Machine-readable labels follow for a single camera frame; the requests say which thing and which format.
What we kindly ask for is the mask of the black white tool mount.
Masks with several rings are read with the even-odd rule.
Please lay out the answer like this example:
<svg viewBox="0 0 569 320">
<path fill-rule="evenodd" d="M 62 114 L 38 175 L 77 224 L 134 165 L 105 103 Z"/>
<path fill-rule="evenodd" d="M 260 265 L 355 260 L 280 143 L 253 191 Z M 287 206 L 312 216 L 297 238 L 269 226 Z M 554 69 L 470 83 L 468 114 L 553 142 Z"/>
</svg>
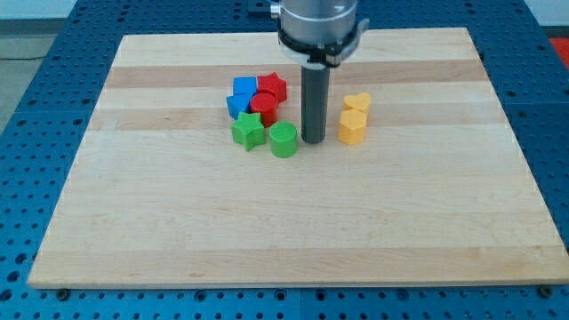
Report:
<svg viewBox="0 0 569 320">
<path fill-rule="evenodd" d="M 363 33 L 369 27 L 369 23 L 369 19 L 359 21 L 344 38 L 328 44 L 299 42 L 283 31 L 281 26 L 278 26 L 278 43 L 284 55 L 304 68 L 311 70 L 337 68 L 357 49 Z"/>
</svg>

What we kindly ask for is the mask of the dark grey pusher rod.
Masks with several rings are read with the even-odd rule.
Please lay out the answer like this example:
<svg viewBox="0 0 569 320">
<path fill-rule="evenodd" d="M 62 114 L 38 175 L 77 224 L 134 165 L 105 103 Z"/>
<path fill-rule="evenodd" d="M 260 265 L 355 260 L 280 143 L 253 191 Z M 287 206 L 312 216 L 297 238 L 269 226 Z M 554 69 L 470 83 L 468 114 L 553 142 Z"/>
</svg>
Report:
<svg viewBox="0 0 569 320">
<path fill-rule="evenodd" d="M 310 144 L 324 140 L 330 71 L 301 69 L 301 137 Z"/>
</svg>

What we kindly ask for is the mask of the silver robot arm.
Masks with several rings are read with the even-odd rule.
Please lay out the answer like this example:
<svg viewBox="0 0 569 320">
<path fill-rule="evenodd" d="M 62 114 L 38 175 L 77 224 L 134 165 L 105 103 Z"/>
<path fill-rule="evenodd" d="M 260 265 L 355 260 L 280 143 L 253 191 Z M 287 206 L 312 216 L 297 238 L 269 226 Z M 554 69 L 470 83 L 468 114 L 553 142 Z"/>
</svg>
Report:
<svg viewBox="0 0 569 320">
<path fill-rule="evenodd" d="M 301 65 L 301 137 L 324 140 L 330 70 L 357 49 L 368 19 L 357 20 L 357 0 L 281 0 L 270 5 L 282 53 Z"/>
</svg>

